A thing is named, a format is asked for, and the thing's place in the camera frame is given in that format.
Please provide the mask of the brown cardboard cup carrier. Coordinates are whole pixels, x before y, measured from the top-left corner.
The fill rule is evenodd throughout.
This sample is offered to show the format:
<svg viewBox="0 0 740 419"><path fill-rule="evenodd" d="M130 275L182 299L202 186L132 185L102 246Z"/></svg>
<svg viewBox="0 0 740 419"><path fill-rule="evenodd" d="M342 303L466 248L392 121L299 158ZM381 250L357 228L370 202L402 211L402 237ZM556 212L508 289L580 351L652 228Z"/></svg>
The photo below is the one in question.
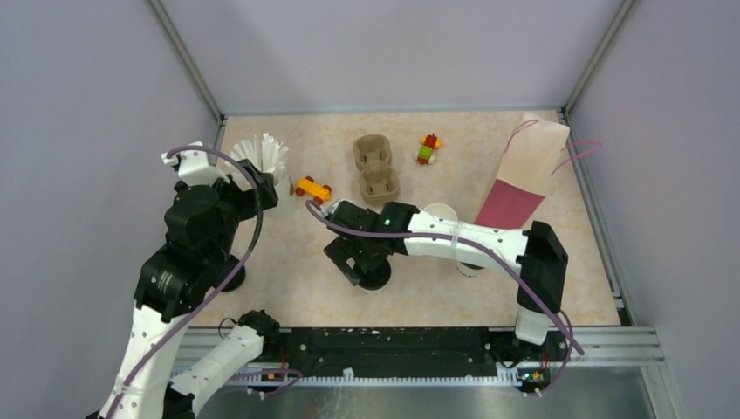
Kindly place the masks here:
<svg viewBox="0 0 740 419"><path fill-rule="evenodd" d="M361 136L353 143L353 158L360 172L360 195L366 203L382 205L398 199L400 181L392 167L393 153L386 136Z"/></svg>

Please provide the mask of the stack of paper cups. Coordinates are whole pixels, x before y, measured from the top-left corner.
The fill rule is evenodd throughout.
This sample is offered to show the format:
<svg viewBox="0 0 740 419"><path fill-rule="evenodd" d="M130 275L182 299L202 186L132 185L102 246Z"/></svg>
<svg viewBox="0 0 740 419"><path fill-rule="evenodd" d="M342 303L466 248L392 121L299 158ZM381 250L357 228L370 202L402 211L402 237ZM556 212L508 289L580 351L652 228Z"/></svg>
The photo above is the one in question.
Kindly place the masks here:
<svg viewBox="0 0 740 419"><path fill-rule="evenodd" d="M427 205L423 210L437 218L454 222L458 220L456 211L444 203L431 203Z"/></svg>

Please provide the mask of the single white paper cup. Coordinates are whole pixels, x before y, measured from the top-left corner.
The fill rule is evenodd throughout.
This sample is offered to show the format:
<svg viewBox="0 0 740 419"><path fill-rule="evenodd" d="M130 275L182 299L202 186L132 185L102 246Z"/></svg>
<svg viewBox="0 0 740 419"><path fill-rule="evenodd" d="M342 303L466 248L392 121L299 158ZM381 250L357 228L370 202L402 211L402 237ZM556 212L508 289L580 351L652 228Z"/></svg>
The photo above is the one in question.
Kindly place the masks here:
<svg viewBox="0 0 740 419"><path fill-rule="evenodd" d="M458 262L456 269L466 278L474 278L485 271L483 267Z"/></svg>

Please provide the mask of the kraft pink paper bag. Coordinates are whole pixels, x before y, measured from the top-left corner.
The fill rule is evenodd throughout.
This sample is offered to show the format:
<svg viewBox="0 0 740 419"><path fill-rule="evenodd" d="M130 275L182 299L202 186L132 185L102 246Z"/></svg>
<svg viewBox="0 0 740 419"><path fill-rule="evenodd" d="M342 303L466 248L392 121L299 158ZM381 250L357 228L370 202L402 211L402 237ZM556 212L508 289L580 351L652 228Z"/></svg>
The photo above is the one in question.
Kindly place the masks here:
<svg viewBox="0 0 740 419"><path fill-rule="evenodd" d="M602 148L599 141L569 144L571 129L523 113L514 126L475 224L520 229L545 200L555 173Z"/></svg>

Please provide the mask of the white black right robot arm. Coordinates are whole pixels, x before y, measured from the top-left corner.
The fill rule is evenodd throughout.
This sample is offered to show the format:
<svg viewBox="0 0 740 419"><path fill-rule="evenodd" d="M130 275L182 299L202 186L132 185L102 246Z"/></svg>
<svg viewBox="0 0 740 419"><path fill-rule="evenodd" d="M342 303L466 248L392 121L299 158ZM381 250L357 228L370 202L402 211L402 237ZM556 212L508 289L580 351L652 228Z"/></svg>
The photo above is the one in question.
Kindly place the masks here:
<svg viewBox="0 0 740 419"><path fill-rule="evenodd" d="M323 209L306 203L309 213L335 238L324 253L354 286L383 287L393 255L447 259L483 270L501 271L517 283L519 306L514 353L534 360L546 350L555 326L579 347L562 313L569 256L548 223L506 230L454 221L405 203L387 203L381 212L339 200Z"/></svg>

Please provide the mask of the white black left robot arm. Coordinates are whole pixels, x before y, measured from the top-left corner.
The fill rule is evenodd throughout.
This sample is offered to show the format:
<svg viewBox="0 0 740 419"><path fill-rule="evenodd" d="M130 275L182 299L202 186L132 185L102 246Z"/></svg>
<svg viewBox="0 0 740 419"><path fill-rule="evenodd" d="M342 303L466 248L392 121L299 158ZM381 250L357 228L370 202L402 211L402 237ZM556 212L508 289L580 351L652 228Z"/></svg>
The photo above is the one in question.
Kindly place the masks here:
<svg viewBox="0 0 740 419"><path fill-rule="evenodd" d="M271 174L247 160L242 190L231 175L204 163L194 180L183 177L164 216L164 245L141 267L133 323L114 388L94 418L194 418L248 361L268 361L280 347L278 323L250 311L226 341L189 373L172 376L182 338L197 310L217 291L232 291L245 278L244 258L231 254L238 225L277 206Z"/></svg>

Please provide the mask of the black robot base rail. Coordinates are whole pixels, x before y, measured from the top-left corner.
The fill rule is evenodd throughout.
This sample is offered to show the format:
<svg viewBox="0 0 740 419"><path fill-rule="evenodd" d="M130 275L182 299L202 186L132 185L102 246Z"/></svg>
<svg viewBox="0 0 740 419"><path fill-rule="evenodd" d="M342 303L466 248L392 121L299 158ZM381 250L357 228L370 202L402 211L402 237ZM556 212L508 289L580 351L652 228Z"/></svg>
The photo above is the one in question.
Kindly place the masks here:
<svg viewBox="0 0 740 419"><path fill-rule="evenodd" d="M330 355L461 355L466 361L494 354L501 361L563 358L565 336L550 331L541 345L519 340L511 327L293 327L264 345L258 361L298 365Z"/></svg>

